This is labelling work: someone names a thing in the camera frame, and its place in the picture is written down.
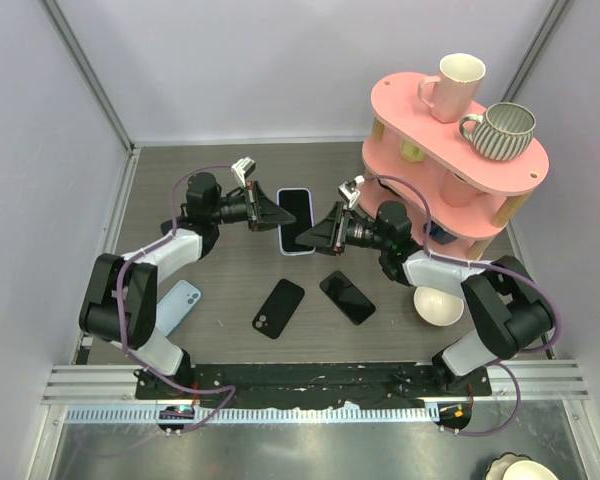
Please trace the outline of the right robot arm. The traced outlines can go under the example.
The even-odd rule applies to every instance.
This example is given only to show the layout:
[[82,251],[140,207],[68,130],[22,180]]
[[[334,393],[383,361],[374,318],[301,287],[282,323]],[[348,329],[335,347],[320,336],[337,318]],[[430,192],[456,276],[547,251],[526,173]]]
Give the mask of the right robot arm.
[[547,333],[560,333],[556,307],[516,258],[471,263],[437,255],[419,245],[411,229],[400,202],[383,202],[369,220],[338,201],[325,219],[296,241],[330,255],[340,255],[348,246],[377,250],[389,280],[464,301],[474,328],[433,357],[431,380],[437,391],[455,394],[476,370],[530,349]]

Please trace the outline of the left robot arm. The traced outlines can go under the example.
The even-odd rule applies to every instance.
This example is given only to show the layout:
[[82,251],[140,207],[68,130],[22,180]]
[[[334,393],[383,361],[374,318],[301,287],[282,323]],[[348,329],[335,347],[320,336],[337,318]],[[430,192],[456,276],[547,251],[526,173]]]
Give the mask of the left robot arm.
[[244,222],[254,232],[295,222],[255,180],[240,181],[224,195],[215,176],[195,171],[187,178],[186,201],[164,225],[163,236],[125,255],[104,253],[93,266],[79,314],[80,329],[121,348],[158,378],[170,398],[185,397],[193,385],[189,354],[157,327],[159,284],[206,257],[222,224]]

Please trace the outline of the black phone case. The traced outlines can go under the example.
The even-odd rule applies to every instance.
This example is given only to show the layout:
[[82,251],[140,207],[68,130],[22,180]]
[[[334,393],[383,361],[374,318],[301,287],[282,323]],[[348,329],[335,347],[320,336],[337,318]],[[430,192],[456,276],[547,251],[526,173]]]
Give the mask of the black phone case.
[[299,285],[279,280],[253,318],[253,328],[272,340],[278,339],[304,296],[305,290]]

